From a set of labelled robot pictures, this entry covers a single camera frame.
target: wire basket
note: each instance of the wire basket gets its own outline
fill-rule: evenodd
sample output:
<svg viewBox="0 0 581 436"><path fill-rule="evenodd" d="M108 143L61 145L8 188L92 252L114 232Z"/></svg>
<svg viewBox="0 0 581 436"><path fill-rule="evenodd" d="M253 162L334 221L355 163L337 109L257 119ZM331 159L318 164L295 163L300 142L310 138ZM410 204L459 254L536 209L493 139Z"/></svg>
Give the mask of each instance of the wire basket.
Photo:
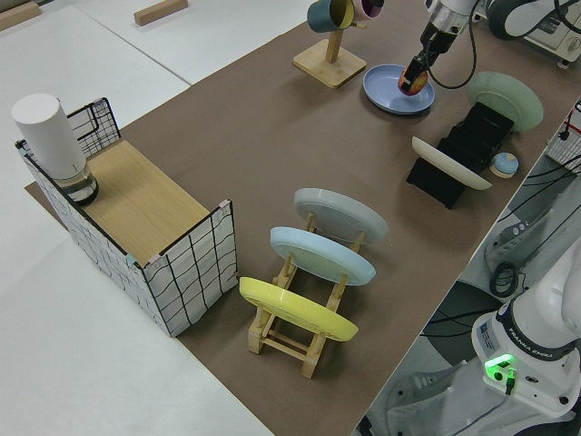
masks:
<svg viewBox="0 0 581 436"><path fill-rule="evenodd" d="M68 118L87 158L121 138L106 98L86 105ZM145 265L140 265L63 192L36 161L25 140L16 143L16 148L76 243L168 335L175 337L196 323L238 283L230 201L222 202Z"/></svg>

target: white cylindrical container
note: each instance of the white cylindrical container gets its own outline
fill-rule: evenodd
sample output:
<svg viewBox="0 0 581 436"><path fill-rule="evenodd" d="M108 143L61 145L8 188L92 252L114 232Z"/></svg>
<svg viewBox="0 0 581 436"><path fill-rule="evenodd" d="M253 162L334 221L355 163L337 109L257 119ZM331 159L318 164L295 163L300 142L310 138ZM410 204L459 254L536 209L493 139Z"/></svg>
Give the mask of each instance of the white cylindrical container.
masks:
<svg viewBox="0 0 581 436"><path fill-rule="evenodd" d="M79 204L91 202L98 185L63 107L49 94L31 94L15 103L12 117L38 164Z"/></svg>

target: blue plate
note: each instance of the blue plate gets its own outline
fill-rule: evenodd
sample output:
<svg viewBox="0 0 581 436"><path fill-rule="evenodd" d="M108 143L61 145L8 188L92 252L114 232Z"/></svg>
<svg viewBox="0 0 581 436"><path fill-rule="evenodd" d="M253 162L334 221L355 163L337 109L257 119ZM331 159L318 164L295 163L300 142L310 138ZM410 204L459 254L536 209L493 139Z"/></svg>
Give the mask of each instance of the blue plate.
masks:
<svg viewBox="0 0 581 436"><path fill-rule="evenodd" d="M282 259L290 254L297 268L330 282L339 283L345 274L347 285L362 286L375 276L375 268L359 254L316 233L274 227L271 247Z"/></svg>
<svg viewBox="0 0 581 436"><path fill-rule="evenodd" d="M434 88L430 82L416 95L405 95L398 88L404 67L401 65L374 66L363 78L365 94L380 109L392 114L411 115L434 103Z"/></svg>

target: plate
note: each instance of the plate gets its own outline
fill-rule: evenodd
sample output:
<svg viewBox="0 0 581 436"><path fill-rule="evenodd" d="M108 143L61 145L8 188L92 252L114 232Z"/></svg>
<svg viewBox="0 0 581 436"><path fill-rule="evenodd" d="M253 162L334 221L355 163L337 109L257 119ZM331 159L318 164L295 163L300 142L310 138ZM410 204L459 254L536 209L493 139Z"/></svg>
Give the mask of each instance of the plate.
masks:
<svg viewBox="0 0 581 436"><path fill-rule="evenodd" d="M359 331L357 325L334 311L274 284L241 277L240 294L284 321L335 341L348 341Z"/></svg>
<svg viewBox="0 0 581 436"><path fill-rule="evenodd" d="M291 227L271 229L271 247L282 258L321 279L339 283L346 274L347 285L361 286L375 276L375 268L349 248L315 233Z"/></svg>
<svg viewBox="0 0 581 436"><path fill-rule="evenodd" d="M391 114L411 115L428 109L434 103L434 88L430 82L416 95L405 95L398 88L402 65L377 65L363 77L363 90L378 108Z"/></svg>
<svg viewBox="0 0 581 436"><path fill-rule="evenodd" d="M381 215L341 193L302 188L294 194L294 207L305 220L314 213L316 229L349 243L357 241L361 232L365 233L363 243L376 243L389 231Z"/></svg>
<svg viewBox="0 0 581 436"><path fill-rule="evenodd" d="M488 180L471 172L466 166L461 165L448 155L443 154L440 150L432 147L430 144L422 141L416 136L411 138L411 146L420 157L470 188L482 191L492 186Z"/></svg>
<svg viewBox="0 0 581 436"><path fill-rule="evenodd" d="M536 127L545 116L537 95L508 74L493 71L476 74L468 83L468 99L472 104L481 102L514 121L515 132Z"/></svg>

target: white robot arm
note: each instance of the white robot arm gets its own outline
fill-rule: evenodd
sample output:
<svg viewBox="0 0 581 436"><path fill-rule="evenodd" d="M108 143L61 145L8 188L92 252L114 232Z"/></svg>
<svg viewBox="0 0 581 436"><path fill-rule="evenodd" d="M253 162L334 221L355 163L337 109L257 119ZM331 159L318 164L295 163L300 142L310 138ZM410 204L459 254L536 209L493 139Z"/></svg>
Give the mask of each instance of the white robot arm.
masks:
<svg viewBox="0 0 581 436"><path fill-rule="evenodd" d="M515 39L527 36L551 14L555 14L556 4L562 15L566 8L578 0L484 0L490 31L501 39Z"/></svg>
<svg viewBox="0 0 581 436"><path fill-rule="evenodd" d="M481 316L472 344L484 367L484 382L557 418L581 390L581 238L541 281Z"/></svg>
<svg viewBox="0 0 581 436"><path fill-rule="evenodd" d="M413 57L400 77L399 90L407 95L417 94L422 90L428 80L428 69L438 56L446 53L452 46L478 4L485 7L490 31L494 36L515 39L530 34L548 15L559 12L560 18L565 15L567 7L578 2L579 0L426 0L430 18L419 38L422 49Z"/></svg>

